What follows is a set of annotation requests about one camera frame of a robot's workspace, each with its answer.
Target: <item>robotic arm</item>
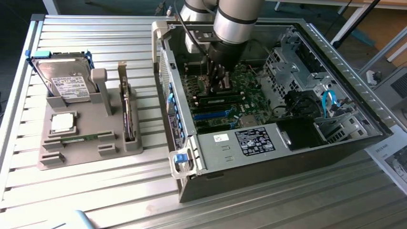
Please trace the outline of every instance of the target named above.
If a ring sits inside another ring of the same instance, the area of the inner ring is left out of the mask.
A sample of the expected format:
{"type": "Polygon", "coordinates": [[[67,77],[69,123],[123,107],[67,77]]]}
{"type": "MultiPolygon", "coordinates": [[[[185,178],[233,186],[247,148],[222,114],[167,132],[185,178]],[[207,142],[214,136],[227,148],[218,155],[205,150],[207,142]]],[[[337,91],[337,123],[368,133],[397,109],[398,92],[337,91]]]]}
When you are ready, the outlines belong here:
{"type": "MultiPolygon", "coordinates": [[[[214,22],[217,42],[207,50],[211,92],[227,90],[230,72],[243,54],[265,0],[219,0],[214,22]]],[[[186,0],[182,17],[189,21],[211,21],[207,11],[215,9],[215,0],[186,0]]]]}

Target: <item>circuit board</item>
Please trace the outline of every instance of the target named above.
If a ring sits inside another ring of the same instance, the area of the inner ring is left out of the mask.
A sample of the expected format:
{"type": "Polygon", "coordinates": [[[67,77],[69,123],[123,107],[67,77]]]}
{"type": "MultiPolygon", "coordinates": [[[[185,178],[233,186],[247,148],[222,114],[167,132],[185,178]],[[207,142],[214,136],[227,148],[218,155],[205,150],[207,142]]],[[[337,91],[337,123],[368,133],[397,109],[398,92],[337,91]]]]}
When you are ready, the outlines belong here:
{"type": "Polygon", "coordinates": [[[231,90],[210,95],[209,77],[202,69],[189,66],[182,77],[194,124],[199,134],[262,125],[270,119],[270,102],[255,73],[238,64],[230,75],[231,90]]]}

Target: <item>white table leg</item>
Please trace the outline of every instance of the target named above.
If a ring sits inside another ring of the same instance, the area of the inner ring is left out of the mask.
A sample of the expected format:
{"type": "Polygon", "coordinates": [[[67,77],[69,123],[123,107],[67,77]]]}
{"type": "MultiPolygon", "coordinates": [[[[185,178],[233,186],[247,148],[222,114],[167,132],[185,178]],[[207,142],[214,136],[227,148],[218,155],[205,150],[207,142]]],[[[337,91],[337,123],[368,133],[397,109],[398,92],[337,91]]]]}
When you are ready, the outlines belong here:
{"type": "Polygon", "coordinates": [[[356,13],[352,15],[349,21],[345,23],[342,29],[340,30],[337,36],[334,37],[332,44],[334,44],[334,42],[338,41],[344,37],[346,31],[350,29],[350,27],[357,22],[358,18],[362,16],[364,12],[368,10],[368,7],[369,7],[369,5],[365,5],[364,7],[357,9],[356,13]]]}
{"type": "Polygon", "coordinates": [[[282,2],[278,1],[278,3],[275,4],[274,10],[281,11],[281,6],[282,6],[282,2]]]}
{"type": "Polygon", "coordinates": [[[43,0],[46,9],[49,11],[49,14],[51,15],[59,15],[59,8],[58,8],[58,3],[57,0],[43,0]]]}
{"type": "Polygon", "coordinates": [[[345,9],[346,9],[346,6],[342,6],[342,7],[340,8],[338,14],[342,14],[342,12],[345,11],[345,9]]]}
{"type": "Polygon", "coordinates": [[[402,47],[394,52],[394,54],[389,57],[388,61],[393,62],[396,58],[405,52],[407,49],[407,42],[402,45],[402,47]]]}

